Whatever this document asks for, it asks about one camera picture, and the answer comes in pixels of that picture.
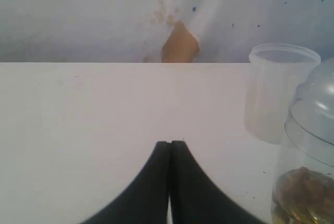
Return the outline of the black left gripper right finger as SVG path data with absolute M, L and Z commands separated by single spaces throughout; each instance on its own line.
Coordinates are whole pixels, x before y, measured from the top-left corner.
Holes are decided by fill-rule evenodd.
M 170 173 L 173 223 L 262 223 L 211 181 L 184 141 L 171 143 Z

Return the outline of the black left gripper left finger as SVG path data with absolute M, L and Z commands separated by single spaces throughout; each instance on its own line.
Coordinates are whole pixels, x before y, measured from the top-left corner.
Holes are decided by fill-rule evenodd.
M 167 223 L 171 144 L 157 142 L 130 185 L 85 223 Z

